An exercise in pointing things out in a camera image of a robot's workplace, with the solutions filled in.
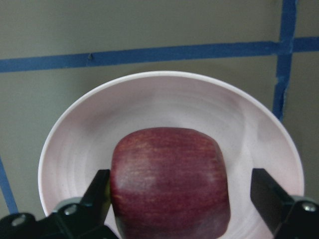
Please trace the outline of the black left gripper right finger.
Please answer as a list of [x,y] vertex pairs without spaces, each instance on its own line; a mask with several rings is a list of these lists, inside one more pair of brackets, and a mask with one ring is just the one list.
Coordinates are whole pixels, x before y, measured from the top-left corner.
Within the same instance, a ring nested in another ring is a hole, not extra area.
[[250,198],[274,239],[319,237],[319,204],[288,194],[263,168],[252,169]]

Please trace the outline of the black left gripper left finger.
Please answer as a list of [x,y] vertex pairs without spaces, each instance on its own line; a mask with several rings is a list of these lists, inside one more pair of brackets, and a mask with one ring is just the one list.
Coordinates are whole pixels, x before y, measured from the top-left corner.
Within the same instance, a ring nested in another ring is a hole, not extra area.
[[110,170],[98,170],[78,202],[64,200],[41,220],[33,214],[16,213],[0,221],[2,239],[116,239],[105,225],[109,208]]

